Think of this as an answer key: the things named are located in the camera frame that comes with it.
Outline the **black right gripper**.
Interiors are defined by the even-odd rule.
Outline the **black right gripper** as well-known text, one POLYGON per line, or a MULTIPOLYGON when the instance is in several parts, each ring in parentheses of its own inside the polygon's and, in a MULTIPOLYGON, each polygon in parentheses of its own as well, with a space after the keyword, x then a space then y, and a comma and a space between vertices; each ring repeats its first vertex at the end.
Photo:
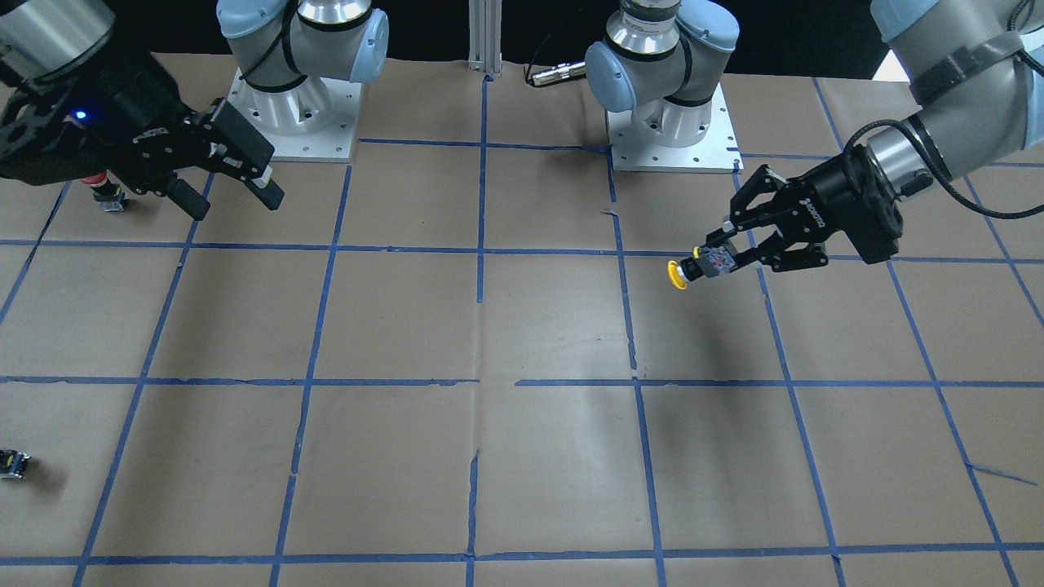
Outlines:
POLYGON ((51 83, 24 83, 2 110, 2 177, 33 186, 111 171, 134 191, 157 191, 194 222, 211 204, 180 170, 238 179, 268 210, 283 189, 275 148, 237 108, 217 98, 199 115, 151 55, 84 64, 51 83))

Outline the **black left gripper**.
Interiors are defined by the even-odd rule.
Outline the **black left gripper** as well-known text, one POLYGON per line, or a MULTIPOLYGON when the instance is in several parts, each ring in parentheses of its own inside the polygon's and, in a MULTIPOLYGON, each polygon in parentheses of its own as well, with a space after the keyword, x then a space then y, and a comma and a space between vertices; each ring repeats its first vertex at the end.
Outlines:
POLYGON ((813 204, 827 227, 810 211, 812 191, 798 179, 784 179, 761 165, 730 199, 727 222, 707 236, 705 245, 723 245, 757 227, 773 227, 756 248, 731 253, 728 272, 752 263, 774 272, 809 271, 829 259, 825 241, 840 231, 867 264, 884 263, 899 250, 904 220, 877 174, 868 148, 839 152, 806 172, 813 204))

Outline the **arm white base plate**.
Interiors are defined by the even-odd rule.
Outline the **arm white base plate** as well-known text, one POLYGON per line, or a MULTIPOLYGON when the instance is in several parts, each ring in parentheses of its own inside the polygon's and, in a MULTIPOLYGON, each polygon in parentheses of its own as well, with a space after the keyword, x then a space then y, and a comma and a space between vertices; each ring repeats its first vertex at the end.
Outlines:
POLYGON ((348 163, 365 85, 288 72, 238 71, 228 102, 272 145, 272 162, 348 163))
POLYGON ((661 99, 607 113, 606 124, 615 171, 733 174, 745 167, 721 85, 709 103, 661 99))

